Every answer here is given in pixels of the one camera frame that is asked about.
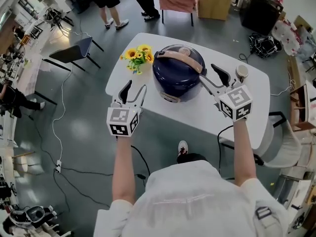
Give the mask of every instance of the floor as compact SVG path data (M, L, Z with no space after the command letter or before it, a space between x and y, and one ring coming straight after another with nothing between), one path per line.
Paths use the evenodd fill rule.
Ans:
M165 13L164 25L161 21L145 23L136 0L121 0L118 10L122 19L130 19L129 25L120 31L116 31L114 26L106 30L95 6L91 6L81 15L70 14L76 24L72 30L81 32L79 27L81 22L82 31L92 35L105 52L101 52L96 47L90 51L91 57L101 65L100 70L90 61L82 60L79 64L86 68L87 72L74 67L73 74L65 82L64 103L67 110L63 119L55 123L55 132L63 143L63 167L108 174L113 172L116 140L109 135L106 127L106 113L111 98L106 95L105 87L120 54L137 33L147 32L189 41L234 58L238 58L240 53L249 54L248 36L252 32L241 26L238 13L233 9L226 22L198 19L194 15L194 27L191 26L189 14L173 11ZM59 36L61 35L57 32L54 38ZM65 37L51 38L52 41L42 50L42 54L50 54L78 38L75 34L71 34L70 40ZM252 55L249 64L268 74L271 93L279 93L288 87L287 60L284 53L266 60ZM47 104L43 111L35 113L23 110L33 117L43 137L42 148L52 154L54 162L59 159L61 148L51 126L53 119L63 113L61 84L67 75L67 71L54 66L51 67L51 72L40 71L36 90L55 100L58 106ZM271 97L270 110L282 111L289 117L289 92ZM38 163L36 166L29 167L30 171L38 175L25 174L17 178L21 206L51 204L58 212L64 211L58 219L62 229L74 231L78 237L92 236L98 209L107 209L107 207L81 196L62 176L55 175L57 183L67 195L71 210L68 213L64 195L54 183L54 165L47 153L40 149L41 140L35 124L27 116L23 116L16 127L15 138L18 145L23 150L36 151L36 154L28 158L28 164ZM180 140L188 142L190 152L200 153L211 164L218 166L219 151L215 136L150 112L143 113L142 121L133 138L133 145L142 152L153 172L175 164ZM276 130L273 143L266 154L267 158L277 153L280 143L281 133ZM135 173L148 176L144 162L136 151L133 153ZM223 176L232 177L233 151L225 150L223 158ZM102 203L111 203L111 177L80 174L71 170L63 170L62 173L83 194ZM273 190L273 183L278 173L278 170L258 167L258 178L269 191ZM140 179L136 179L136 191L138 197L144 192Z

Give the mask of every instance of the flower bouquet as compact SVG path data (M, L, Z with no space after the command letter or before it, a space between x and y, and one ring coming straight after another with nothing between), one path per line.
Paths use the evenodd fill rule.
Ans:
M152 54L152 48L146 44L140 45L137 48L131 48L125 52L125 55L119 57L121 60L129 60L127 68L133 71L133 74L141 75L140 71L142 64L149 62L153 63L154 56Z

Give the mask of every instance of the white sneaker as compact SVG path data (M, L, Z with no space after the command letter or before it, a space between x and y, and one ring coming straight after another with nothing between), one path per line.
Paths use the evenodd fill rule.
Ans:
M184 140L180 141L178 145L178 156L187 155L189 152L188 143Z
M111 27L111 25L113 24L113 22L114 22L114 19L113 19L113 18L109 19L109 20L108 20L108 23L105 25L105 28L106 28L106 29L109 29L109 28Z
M45 103L45 102L41 102L41 103L40 103L40 110L43 110L43 109L44 109L44 107L45 107L45 105L46 105L46 103Z
M126 26L128 24L128 22L129 22L129 20L125 19L125 20L121 21L119 25L115 25L115 28L117 30L119 30L119 29L123 28L124 26Z

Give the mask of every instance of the shoe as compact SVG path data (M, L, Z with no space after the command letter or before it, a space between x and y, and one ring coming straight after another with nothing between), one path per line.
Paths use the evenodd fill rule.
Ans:
M46 105L46 103L45 103L45 102L41 102L41 103L40 103L40 110L43 110L43 109L44 109L44 107L45 107L45 105Z
M113 22L114 22L114 19L113 19L113 18L109 19L109 20L108 20L108 24L105 25L105 28L106 28L106 29L109 29L109 28L111 27L111 25L113 24Z
M117 30L119 30L119 29L123 28L124 26L126 26L126 25L128 24L128 22L129 22L129 20L128 20L128 19L125 19L125 20L123 20L123 21L120 22L120 25L115 25L115 28L116 28Z
M182 140L180 141L179 145L178 145L178 156L181 155L187 155L189 151L189 147L186 141Z
M146 22L148 22L148 21L152 21L152 20L156 20L156 19L159 19L160 18L160 15L158 14L158 15L156 15L156 16L146 16L145 18L144 18L144 20L146 21Z

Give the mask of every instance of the black speaker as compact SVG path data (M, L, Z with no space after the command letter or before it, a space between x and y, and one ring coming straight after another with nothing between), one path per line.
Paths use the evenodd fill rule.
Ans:
M276 0L243 0L239 15L243 26L268 35L282 11L282 4Z

